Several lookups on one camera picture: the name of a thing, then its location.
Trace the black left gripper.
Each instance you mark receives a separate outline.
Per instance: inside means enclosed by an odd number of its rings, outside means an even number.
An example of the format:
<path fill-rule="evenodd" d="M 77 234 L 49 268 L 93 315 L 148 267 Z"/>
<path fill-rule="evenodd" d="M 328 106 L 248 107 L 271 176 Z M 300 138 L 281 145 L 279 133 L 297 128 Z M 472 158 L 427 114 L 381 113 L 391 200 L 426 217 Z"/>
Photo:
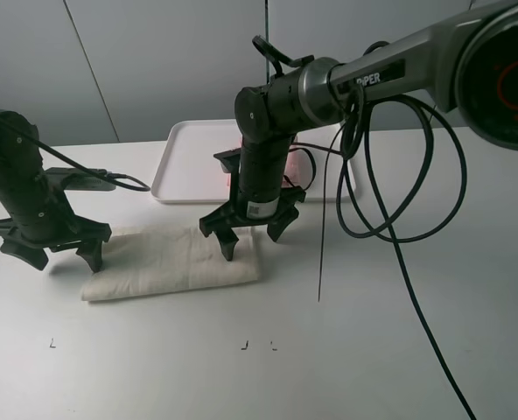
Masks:
<path fill-rule="evenodd" d="M 0 251 L 43 270 L 48 264 L 44 249 L 80 243 L 76 255 L 97 273 L 102 269 L 102 242 L 111 236 L 108 224 L 82 218 L 74 211 L 47 207 L 7 208 L 8 219 L 0 220 Z"/>

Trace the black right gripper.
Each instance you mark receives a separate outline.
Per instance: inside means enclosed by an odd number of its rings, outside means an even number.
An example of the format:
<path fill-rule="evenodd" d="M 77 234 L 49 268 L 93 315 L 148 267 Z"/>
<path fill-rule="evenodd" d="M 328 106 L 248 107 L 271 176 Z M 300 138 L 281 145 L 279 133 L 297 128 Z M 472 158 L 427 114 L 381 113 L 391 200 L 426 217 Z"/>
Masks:
<path fill-rule="evenodd" d="M 299 216 L 296 203 L 305 201 L 306 191 L 300 186 L 282 188 L 277 199 L 259 202 L 247 199 L 239 189 L 242 149 L 232 149 L 213 155 L 230 176 L 229 198 L 222 206 L 199 220 L 199 230 L 208 237 L 215 233 L 220 251 L 232 261 L 238 236 L 233 228 L 267 226 L 267 235 L 277 242 L 284 230 Z"/>

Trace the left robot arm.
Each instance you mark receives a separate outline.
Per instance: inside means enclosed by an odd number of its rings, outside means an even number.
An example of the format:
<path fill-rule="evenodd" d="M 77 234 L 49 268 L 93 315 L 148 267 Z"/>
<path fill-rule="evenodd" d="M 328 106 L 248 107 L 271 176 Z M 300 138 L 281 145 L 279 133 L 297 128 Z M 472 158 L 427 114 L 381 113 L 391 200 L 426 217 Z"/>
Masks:
<path fill-rule="evenodd" d="M 111 228 L 77 215 L 65 194 L 67 188 L 84 190 L 90 177 L 74 168 L 44 169 L 38 140 L 37 127 L 25 117 L 0 110 L 0 202 L 9 215 L 0 220 L 0 250 L 43 270 L 48 251 L 73 249 L 98 272 Z"/>

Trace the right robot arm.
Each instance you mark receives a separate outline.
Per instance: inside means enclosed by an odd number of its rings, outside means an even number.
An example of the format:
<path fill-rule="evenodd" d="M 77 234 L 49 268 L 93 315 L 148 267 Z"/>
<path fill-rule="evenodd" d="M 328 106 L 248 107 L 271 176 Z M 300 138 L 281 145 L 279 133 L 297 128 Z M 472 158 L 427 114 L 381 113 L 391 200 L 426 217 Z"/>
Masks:
<path fill-rule="evenodd" d="M 199 222 L 227 260 L 237 228 L 265 226 L 277 240 L 298 217 L 305 190 L 283 187 L 283 178 L 300 132 L 343 123 L 341 153 L 350 158 L 358 147 L 351 135 L 367 130 L 370 109 L 400 102 L 422 110 L 412 93 L 424 90 L 438 116 L 455 109 L 477 135 L 518 151 L 518 1 L 468 10 L 393 43 L 376 43 L 349 63 L 291 59 L 259 36 L 253 43 L 276 72 L 267 84 L 236 96 L 241 146 L 217 156 L 230 174 L 229 199 Z"/>

